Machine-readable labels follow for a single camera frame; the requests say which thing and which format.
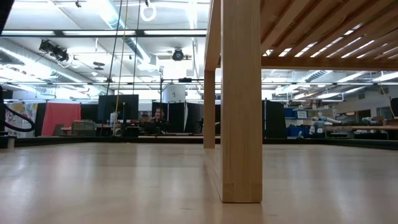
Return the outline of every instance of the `column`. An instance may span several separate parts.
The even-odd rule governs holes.
[[[221,1],[222,201],[262,200],[260,0]]]
[[[215,71],[205,71],[205,109],[203,127],[203,147],[215,148],[216,137],[216,106],[215,106]]]

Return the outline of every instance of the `wooden slatted ceiling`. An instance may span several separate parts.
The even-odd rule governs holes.
[[[288,58],[309,65],[310,58],[333,59],[328,66],[370,59],[378,68],[386,62],[389,70],[391,61],[398,62],[398,0],[263,0],[260,7],[261,53],[278,59],[263,60],[263,67]]]

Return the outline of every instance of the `ceiling beam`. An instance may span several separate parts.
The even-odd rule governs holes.
[[[332,30],[329,35],[318,41],[317,44],[311,47],[308,51],[304,52],[301,57],[304,57],[306,55],[311,56],[315,54],[322,48],[326,47],[328,44],[332,43],[337,38],[343,36],[343,34],[351,30],[356,25],[367,21],[370,17],[375,16],[377,13],[379,13],[381,10],[386,8],[388,5],[390,5],[390,3],[394,1],[396,0],[377,0],[368,2],[368,4],[363,5],[356,10],[354,15],[349,16],[349,18],[347,18],[341,26],[338,26],[334,30]]]
[[[265,53],[272,44],[283,34],[288,26],[293,22],[296,16],[302,11],[310,0],[293,0],[287,6],[287,10],[281,15],[279,21],[275,24],[269,34],[261,43],[261,53]]]
[[[389,42],[389,43],[387,43],[387,45],[382,45],[381,47],[378,47],[378,48],[366,53],[361,58],[372,58],[372,57],[378,56],[378,55],[383,54],[384,52],[388,51],[389,49],[391,49],[392,48],[391,46],[398,46],[398,40]]]
[[[297,69],[297,70],[370,70],[396,71],[397,60],[365,60],[342,58],[261,58],[261,66],[265,69]]]
[[[396,40],[397,38],[398,38],[398,29],[384,35],[380,39],[375,40],[373,43],[368,44],[367,46],[362,45],[358,50],[356,50],[355,52],[352,52],[349,56],[347,56],[347,58],[358,57],[366,52],[373,50],[375,47],[386,44],[392,40]]]
[[[390,31],[394,30],[395,28],[397,28],[397,26],[398,26],[398,21],[391,21],[390,23],[387,23],[387,26],[382,27],[381,29],[378,29],[377,31],[375,31],[373,33],[369,33],[368,35],[365,35],[364,37],[357,40],[356,42],[351,43],[350,45],[347,45],[340,51],[335,52],[331,56],[331,58],[341,57],[343,55],[346,55],[356,49],[359,49],[360,47],[362,47],[364,44],[368,43],[371,40],[376,40],[377,41],[376,43],[381,42],[381,44],[384,44],[383,41],[385,41],[387,38],[387,37],[385,37],[385,35],[386,34],[388,35],[388,33]]]
[[[288,36],[282,40],[282,42],[271,52],[270,57],[278,57],[286,48],[292,46],[292,44],[302,35],[310,30],[311,26],[314,25],[314,21],[319,20],[324,14],[326,14],[331,7],[336,6],[337,1],[317,1],[311,8],[308,9],[306,15],[303,15],[301,21],[297,21],[297,26],[293,27]]]
[[[356,40],[359,37],[362,37],[363,35],[372,35],[372,33],[377,32],[382,26],[382,24],[386,24],[389,22],[394,22],[398,20],[398,18],[395,18],[395,16],[398,16],[398,11],[394,8],[393,10],[390,10],[389,12],[383,14],[381,17],[376,18],[375,20],[361,26],[360,28],[354,30],[351,34],[348,34],[345,36],[343,39],[338,41],[337,43],[333,44],[332,46],[328,47],[326,50],[320,52],[316,57],[321,57],[322,55],[328,56],[337,50],[345,47],[352,41]]]
[[[316,42],[325,34],[325,31],[330,31],[336,26],[337,21],[344,19],[353,9],[362,5],[366,0],[345,0],[336,9],[329,13],[326,18],[323,18],[317,23],[309,32],[307,32],[298,42],[297,45],[286,54],[286,57],[294,57],[302,51],[308,44]]]
[[[217,68],[221,53],[221,0],[211,0],[205,47],[205,70]]]

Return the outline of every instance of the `wooden floor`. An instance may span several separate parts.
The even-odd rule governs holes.
[[[0,151],[0,223],[398,221],[398,152],[264,146],[262,204],[222,204],[201,145],[86,143]]]

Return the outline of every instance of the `rope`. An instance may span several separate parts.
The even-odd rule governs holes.
[[[127,7],[126,7],[126,18],[124,19],[124,32],[123,32],[123,43],[122,43],[122,57],[120,61],[120,72],[119,72],[119,83],[118,83],[118,95],[116,97],[116,109],[115,109],[115,119],[113,120],[113,132],[116,130],[116,123],[118,122],[118,108],[119,108],[119,95],[120,95],[120,81],[122,79],[122,67],[123,67],[123,56],[124,56],[124,41],[126,37],[126,28],[127,28],[127,15],[129,11],[129,0],[127,0]]]
[[[383,86],[380,85],[381,91],[383,92],[383,95],[386,96],[386,98],[389,100],[388,105],[390,106],[390,110],[391,110],[391,114],[392,114],[392,118],[394,119],[396,117],[396,115],[394,114],[394,111],[392,110],[391,107],[391,100],[390,98],[386,95],[386,92],[384,92]]]
[[[109,77],[108,77],[108,86],[106,87],[106,96],[108,96],[109,93],[109,88],[111,86],[111,79],[112,79],[112,68],[113,68],[113,60],[114,60],[114,51],[116,49],[116,42],[118,39],[118,31],[119,31],[119,25],[120,25],[120,17],[121,17],[121,12],[122,12],[122,7],[120,6],[119,9],[119,18],[118,18],[118,28],[116,28],[116,35],[114,36],[114,44],[113,44],[113,52],[112,52],[112,59],[111,59],[111,68],[109,69]],[[106,99],[104,100],[104,106],[102,107],[102,111],[105,111],[105,106],[106,106]],[[104,121],[105,121],[106,114],[103,113],[103,119],[101,123],[101,131],[99,132],[99,135],[102,136],[102,130],[104,128]]]

